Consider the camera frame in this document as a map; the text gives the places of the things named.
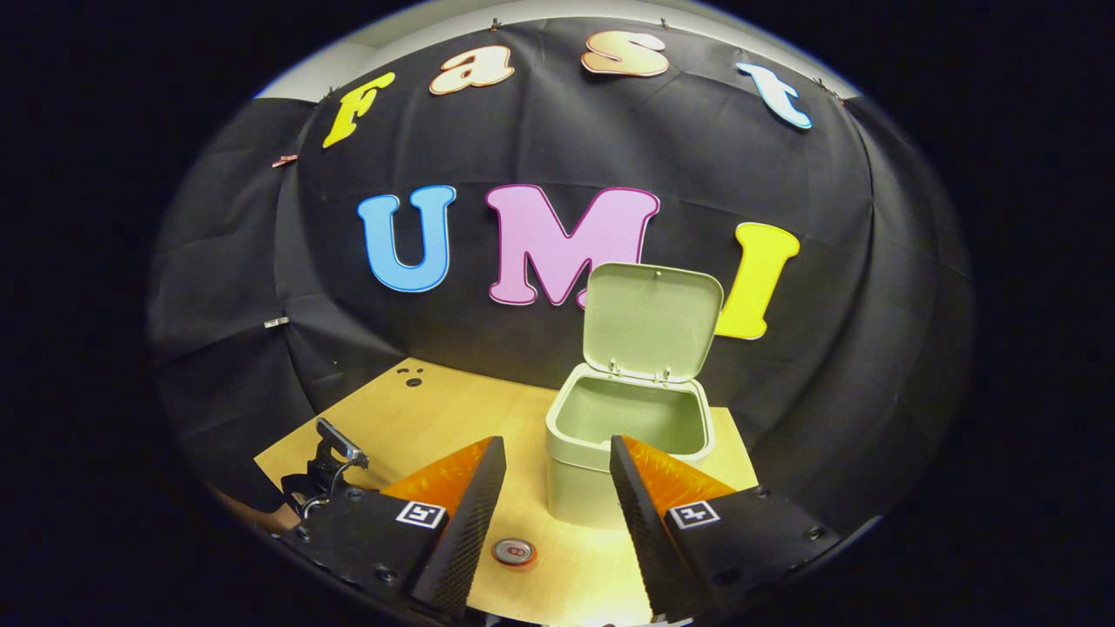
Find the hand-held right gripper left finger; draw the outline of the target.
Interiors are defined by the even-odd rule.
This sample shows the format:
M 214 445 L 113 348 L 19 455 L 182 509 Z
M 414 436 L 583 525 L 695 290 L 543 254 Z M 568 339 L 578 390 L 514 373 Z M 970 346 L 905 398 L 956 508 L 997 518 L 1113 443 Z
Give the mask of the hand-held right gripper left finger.
M 460 623 L 504 483 L 504 440 L 459 448 L 385 489 L 345 488 L 279 544 L 410 623 Z

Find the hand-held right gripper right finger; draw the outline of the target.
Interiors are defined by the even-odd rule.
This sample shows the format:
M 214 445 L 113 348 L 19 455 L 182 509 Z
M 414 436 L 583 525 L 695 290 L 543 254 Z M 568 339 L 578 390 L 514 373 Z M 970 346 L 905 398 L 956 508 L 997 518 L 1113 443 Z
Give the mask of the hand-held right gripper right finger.
M 655 618 L 727 624 L 835 556 L 844 536 L 766 488 L 734 489 L 615 435 L 610 473 Z

